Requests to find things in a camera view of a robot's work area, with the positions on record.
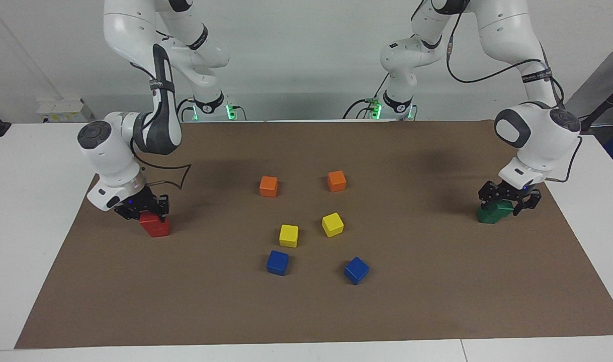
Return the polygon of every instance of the yellow cube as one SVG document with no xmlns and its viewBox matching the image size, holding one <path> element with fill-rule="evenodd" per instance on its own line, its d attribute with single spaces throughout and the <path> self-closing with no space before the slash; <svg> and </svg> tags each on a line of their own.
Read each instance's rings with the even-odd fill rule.
<svg viewBox="0 0 613 362">
<path fill-rule="evenodd" d="M 336 235 L 342 234 L 344 231 L 344 222 L 342 222 L 342 219 L 338 213 L 334 213 L 322 218 L 322 228 L 324 228 L 326 236 L 332 238 Z"/>
<path fill-rule="evenodd" d="M 283 247 L 297 247 L 297 236 L 300 228 L 293 225 L 282 225 L 279 232 L 279 245 Z"/>
</svg>

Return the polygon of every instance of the brown table surface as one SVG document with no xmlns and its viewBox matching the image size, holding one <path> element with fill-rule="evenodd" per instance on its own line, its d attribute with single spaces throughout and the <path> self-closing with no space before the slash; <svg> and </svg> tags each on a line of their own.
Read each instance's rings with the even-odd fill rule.
<svg viewBox="0 0 613 362">
<path fill-rule="evenodd" d="M 515 150 L 492 122 L 185 124 L 150 161 L 193 163 L 172 234 L 87 201 L 16 348 L 613 334 L 613 301 L 547 188 L 534 211 L 477 222 L 477 191 Z M 348 189 L 327 190 L 341 169 Z M 150 181 L 179 171 L 146 171 Z M 277 199 L 258 195 L 277 176 Z M 345 231 L 326 238 L 322 216 Z M 278 245 L 299 225 L 299 247 Z M 288 275 L 266 271 L 287 252 Z M 371 272 L 353 286 L 343 267 Z"/>
</svg>

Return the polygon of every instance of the white robotic arm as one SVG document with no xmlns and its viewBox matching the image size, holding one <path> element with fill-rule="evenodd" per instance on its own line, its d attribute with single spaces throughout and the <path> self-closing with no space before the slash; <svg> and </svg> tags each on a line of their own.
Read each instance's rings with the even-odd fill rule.
<svg viewBox="0 0 613 362">
<path fill-rule="evenodd" d="M 157 12 L 176 37 L 159 40 L 154 26 Z M 207 28 L 193 15 L 192 0 L 105 2 L 107 44 L 150 77 L 154 111 L 110 113 L 79 132 L 81 150 L 100 176 L 87 198 L 103 211 L 115 209 L 127 219 L 151 211 L 163 220 L 168 213 L 167 196 L 152 194 L 134 153 L 138 149 L 170 154 L 182 141 L 172 67 L 191 81 L 198 103 L 214 105 L 207 113 L 215 113 L 224 102 L 210 68 L 228 64 L 229 55 L 221 44 L 208 39 Z"/>
<path fill-rule="evenodd" d="M 382 94 L 383 113 L 407 118 L 416 85 L 413 69 L 440 60 L 445 50 L 449 69 L 453 39 L 445 48 L 442 33 L 451 16 L 465 12 L 476 15 L 485 53 L 518 69 L 529 100 L 497 115 L 497 136 L 518 154 L 499 173 L 502 183 L 489 182 L 479 192 L 483 208 L 510 200 L 517 202 L 518 215 L 536 206 L 541 193 L 535 185 L 566 156 L 581 130 L 577 117 L 560 107 L 562 99 L 555 95 L 552 71 L 532 30 L 526 0 L 424 0 L 412 17 L 414 36 L 382 50 L 382 64 L 391 75 Z"/>
</svg>

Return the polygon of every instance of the white table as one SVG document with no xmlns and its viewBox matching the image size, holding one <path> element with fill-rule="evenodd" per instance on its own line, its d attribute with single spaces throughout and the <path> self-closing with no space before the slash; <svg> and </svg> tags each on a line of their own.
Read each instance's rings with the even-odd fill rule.
<svg viewBox="0 0 613 362">
<path fill-rule="evenodd" d="M 80 128 L 15 124 L 0 138 L 0 361 L 613 362 L 613 336 L 13 350 L 94 174 L 78 150 Z M 565 174 L 566 166 L 553 176 Z M 612 160 L 593 136 L 584 136 L 571 180 L 548 187 L 613 298 Z"/>
</svg>

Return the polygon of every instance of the blue cube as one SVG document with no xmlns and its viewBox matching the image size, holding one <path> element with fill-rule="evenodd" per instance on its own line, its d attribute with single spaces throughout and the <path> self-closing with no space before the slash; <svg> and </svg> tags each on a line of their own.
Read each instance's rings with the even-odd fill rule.
<svg viewBox="0 0 613 362">
<path fill-rule="evenodd" d="M 273 250 L 268 256 L 267 269 L 269 273 L 286 275 L 286 269 L 288 268 L 288 254 Z"/>
<path fill-rule="evenodd" d="M 346 275 L 348 280 L 350 280 L 355 286 L 357 286 L 357 284 L 359 284 L 364 277 L 366 277 L 368 272 L 369 266 L 357 256 L 347 264 L 346 268 L 344 268 L 344 275 Z"/>
</svg>

